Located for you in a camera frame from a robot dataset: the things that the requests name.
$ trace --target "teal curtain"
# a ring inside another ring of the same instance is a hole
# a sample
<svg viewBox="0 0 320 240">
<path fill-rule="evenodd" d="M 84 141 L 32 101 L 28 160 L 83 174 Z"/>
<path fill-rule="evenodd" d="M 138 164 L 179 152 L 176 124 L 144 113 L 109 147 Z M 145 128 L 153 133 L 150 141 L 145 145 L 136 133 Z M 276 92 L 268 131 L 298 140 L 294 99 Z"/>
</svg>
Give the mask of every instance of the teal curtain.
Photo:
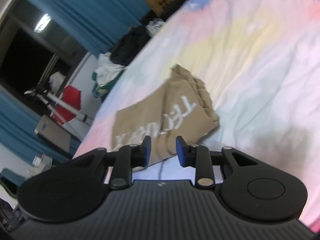
<svg viewBox="0 0 320 240">
<path fill-rule="evenodd" d="M 0 87 L 0 143 L 32 165 L 35 156 L 45 154 L 59 163 L 69 158 L 51 149 L 34 133 L 40 116 Z M 79 146 L 72 141 L 71 155 Z"/>
<path fill-rule="evenodd" d="M 95 56 L 107 52 L 150 10 L 146 0 L 28 1 L 48 13 Z"/>
</svg>

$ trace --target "ceiling light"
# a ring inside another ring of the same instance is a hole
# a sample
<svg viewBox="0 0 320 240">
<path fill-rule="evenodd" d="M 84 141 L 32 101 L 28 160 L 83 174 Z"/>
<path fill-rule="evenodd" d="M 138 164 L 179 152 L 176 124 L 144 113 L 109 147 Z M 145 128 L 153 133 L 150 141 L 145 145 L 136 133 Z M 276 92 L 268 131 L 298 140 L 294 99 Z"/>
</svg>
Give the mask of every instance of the ceiling light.
<svg viewBox="0 0 320 240">
<path fill-rule="evenodd" d="M 42 32 L 44 28 L 46 28 L 46 26 L 49 24 L 50 21 L 51 21 L 51 17 L 49 16 L 49 14 L 46 13 L 45 15 L 42 16 L 37 26 L 35 27 L 34 31 L 36 33 Z"/>
</svg>

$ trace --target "bed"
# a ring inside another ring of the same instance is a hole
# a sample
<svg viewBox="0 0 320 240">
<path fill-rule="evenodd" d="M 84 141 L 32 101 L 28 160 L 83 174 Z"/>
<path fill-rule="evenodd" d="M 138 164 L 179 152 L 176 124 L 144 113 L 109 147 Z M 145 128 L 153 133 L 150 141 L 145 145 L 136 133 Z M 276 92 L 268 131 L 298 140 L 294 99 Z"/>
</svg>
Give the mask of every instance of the bed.
<svg viewBox="0 0 320 240">
<path fill-rule="evenodd" d="M 111 147 L 117 110 L 154 92 L 179 64 L 205 82 L 220 127 L 202 144 L 229 145 L 304 182 L 300 217 L 320 216 L 320 0 L 188 0 L 129 65 L 75 157 Z M 135 179 L 191 178 L 176 158 Z"/>
</svg>

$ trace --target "white pole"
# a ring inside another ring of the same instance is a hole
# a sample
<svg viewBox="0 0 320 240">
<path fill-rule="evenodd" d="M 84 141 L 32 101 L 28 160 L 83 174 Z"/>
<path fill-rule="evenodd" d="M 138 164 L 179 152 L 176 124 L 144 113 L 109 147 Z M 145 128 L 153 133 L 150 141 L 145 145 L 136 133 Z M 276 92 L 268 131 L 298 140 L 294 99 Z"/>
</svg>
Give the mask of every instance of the white pole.
<svg viewBox="0 0 320 240">
<path fill-rule="evenodd" d="M 93 119 L 91 117 L 86 116 L 85 114 L 81 113 L 78 109 L 76 109 L 73 106 L 71 106 L 71 105 L 67 104 L 66 102 L 62 101 L 61 99 L 59 99 L 58 97 L 56 97 L 52 93 L 49 92 L 47 94 L 47 98 L 51 99 L 52 101 L 56 102 L 57 104 L 59 104 L 60 106 L 62 106 L 65 109 L 67 109 L 71 113 L 75 114 L 76 118 L 81 120 L 82 122 L 86 122 L 89 125 L 92 124 Z"/>
<path fill-rule="evenodd" d="M 67 125 L 67 126 L 70 128 L 70 130 L 73 131 L 73 134 L 76 135 L 76 137 L 77 137 L 81 142 L 83 141 L 83 138 L 78 134 L 78 132 L 76 131 L 76 129 L 74 129 L 74 128 L 72 127 L 72 125 L 70 125 L 70 124 L 54 109 L 54 107 L 49 104 L 49 101 L 48 101 L 48 100 L 46 100 L 46 99 L 45 99 L 43 96 L 41 96 L 41 95 L 37 95 L 37 97 L 47 106 L 47 108 L 48 108 L 50 111 L 54 112 L 55 115 L 56 115 L 65 125 Z"/>
</svg>

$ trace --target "beige cloth bag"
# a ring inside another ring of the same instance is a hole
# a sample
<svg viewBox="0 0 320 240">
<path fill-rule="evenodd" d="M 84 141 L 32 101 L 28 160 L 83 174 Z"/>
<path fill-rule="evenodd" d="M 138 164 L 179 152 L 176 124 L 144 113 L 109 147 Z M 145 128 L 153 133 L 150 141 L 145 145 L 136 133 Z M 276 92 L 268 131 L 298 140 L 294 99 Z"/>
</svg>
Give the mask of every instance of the beige cloth bag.
<svg viewBox="0 0 320 240">
<path fill-rule="evenodd" d="M 169 78 L 144 100 L 119 110 L 112 131 L 114 151 L 127 144 L 140 144 L 151 136 L 149 165 L 176 154 L 175 138 L 188 145 L 218 126 L 218 116 L 204 83 L 183 67 L 172 68 Z"/>
</svg>

